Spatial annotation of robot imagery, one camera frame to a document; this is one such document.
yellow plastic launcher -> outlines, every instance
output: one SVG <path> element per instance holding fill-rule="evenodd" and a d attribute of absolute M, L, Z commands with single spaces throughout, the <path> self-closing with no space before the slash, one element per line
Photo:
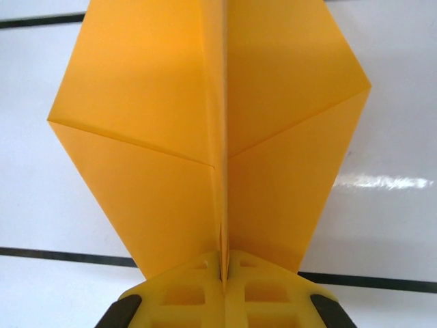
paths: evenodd
<path fill-rule="evenodd" d="M 369 91 L 322 0 L 91 0 L 48 120 L 147 278 L 97 327 L 355 327 L 296 272 Z"/>

